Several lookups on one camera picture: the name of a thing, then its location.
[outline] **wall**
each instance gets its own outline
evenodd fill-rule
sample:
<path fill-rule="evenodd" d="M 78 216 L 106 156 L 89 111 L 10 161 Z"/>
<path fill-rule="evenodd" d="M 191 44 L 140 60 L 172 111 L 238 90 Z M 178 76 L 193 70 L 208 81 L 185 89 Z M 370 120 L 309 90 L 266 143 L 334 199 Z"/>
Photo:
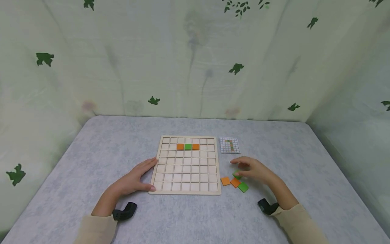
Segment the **wall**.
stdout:
<path fill-rule="evenodd" d="M 308 121 L 388 236 L 390 105 L 381 102 L 390 101 L 389 27 L 390 16 L 351 78 Z"/>
<path fill-rule="evenodd" d="M 92 116 L 306 121 L 389 10 L 379 0 L 0 1 L 0 231 Z"/>

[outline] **speckled tabletop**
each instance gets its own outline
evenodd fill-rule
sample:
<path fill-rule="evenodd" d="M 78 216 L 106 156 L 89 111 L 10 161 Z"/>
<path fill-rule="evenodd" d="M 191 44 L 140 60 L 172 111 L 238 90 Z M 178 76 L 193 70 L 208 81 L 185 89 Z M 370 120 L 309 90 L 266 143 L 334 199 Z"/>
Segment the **speckled tabletop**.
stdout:
<path fill-rule="evenodd" d="M 75 138 L 3 244 L 72 243 L 83 215 L 101 193 L 137 163 L 153 157 L 161 135 L 237 137 L 241 155 L 262 161 L 278 174 L 322 228 L 330 243 L 379 244 L 390 240 L 310 127 L 304 123 L 97 116 Z M 221 176 L 232 176 L 221 154 Z M 150 182 L 152 170 L 143 177 Z M 121 199 L 138 209 L 118 224 L 113 243 L 283 243 L 287 238 L 257 201 L 274 201 L 268 189 L 246 180 L 220 196 L 150 195 Z"/>

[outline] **child's right hand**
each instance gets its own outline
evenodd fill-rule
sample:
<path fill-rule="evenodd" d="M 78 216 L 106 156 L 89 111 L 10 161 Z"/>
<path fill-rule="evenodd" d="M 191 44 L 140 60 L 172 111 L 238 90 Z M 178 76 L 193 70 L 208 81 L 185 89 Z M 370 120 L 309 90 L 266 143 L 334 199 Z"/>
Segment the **child's right hand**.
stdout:
<path fill-rule="evenodd" d="M 274 172 L 268 169 L 257 159 L 242 156 L 230 161 L 231 164 L 238 163 L 240 169 L 248 168 L 249 170 L 239 171 L 236 173 L 237 176 L 251 177 L 263 184 L 268 185 L 273 178 L 277 178 Z"/>

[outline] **beige sleeve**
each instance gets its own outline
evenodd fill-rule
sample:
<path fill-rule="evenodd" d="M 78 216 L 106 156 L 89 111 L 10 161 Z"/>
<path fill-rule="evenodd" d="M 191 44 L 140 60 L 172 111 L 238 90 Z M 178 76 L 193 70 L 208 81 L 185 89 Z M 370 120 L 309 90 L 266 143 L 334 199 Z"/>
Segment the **beige sleeve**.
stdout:
<path fill-rule="evenodd" d="M 110 244 L 116 227 L 117 221 L 112 215 L 108 217 L 84 216 L 73 244 Z"/>
<path fill-rule="evenodd" d="M 293 244 L 329 244 L 321 229 L 301 204 L 290 210 L 278 207 L 271 216 L 279 221 Z"/>

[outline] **pattern card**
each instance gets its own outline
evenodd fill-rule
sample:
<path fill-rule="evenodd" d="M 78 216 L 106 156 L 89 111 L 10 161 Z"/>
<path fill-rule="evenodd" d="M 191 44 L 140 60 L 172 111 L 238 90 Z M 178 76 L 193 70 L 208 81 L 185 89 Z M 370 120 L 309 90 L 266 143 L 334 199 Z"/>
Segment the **pattern card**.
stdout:
<path fill-rule="evenodd" d="M 234 137 L 220 137 L 221 153 L 240 153 L 238 140 Z"/>
<path fill-rule="evenodd" d="M 220 195 L 217 141 L 210 136 L 161 136 L 150 194 Z"/>

